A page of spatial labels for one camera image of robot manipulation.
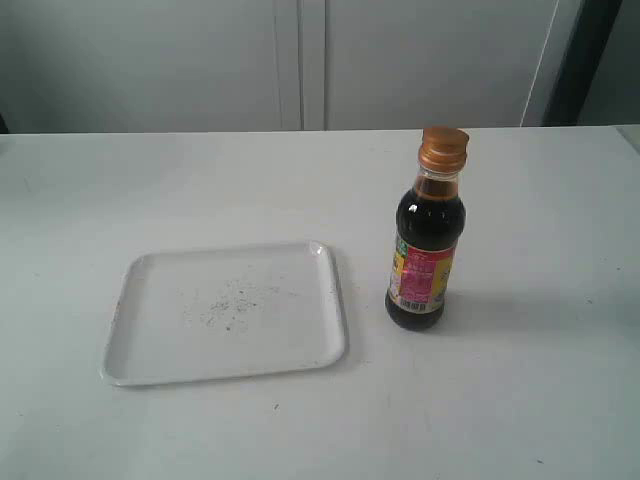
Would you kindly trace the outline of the dark soy sauce bottle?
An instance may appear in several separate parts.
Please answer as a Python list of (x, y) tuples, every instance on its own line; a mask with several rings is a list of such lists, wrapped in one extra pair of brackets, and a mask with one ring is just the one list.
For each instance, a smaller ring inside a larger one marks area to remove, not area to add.
[(409, 331), (439, 321), (458, 240), (466, 221), (459, 174), (469, 136), (460, 129), (423, 130), (418, 172), (396, 211), (393, 265), (385, 296), (390, 318)]

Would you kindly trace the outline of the white rectangular plastic tray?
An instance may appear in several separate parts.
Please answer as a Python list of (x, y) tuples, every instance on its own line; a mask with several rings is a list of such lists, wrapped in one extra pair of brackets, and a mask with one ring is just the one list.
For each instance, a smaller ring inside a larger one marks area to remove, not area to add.
[(152, 253), (124, 277), (101, 376), (119, 387), (225, 381), (329, 367), (346, 349), (320, 242)]

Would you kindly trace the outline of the white cabinet doors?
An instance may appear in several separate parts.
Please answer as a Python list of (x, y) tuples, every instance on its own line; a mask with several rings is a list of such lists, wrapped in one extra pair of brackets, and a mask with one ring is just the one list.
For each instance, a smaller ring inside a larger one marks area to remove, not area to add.
[(5, 1), (13, 133), (538, 126), (577, 1)]

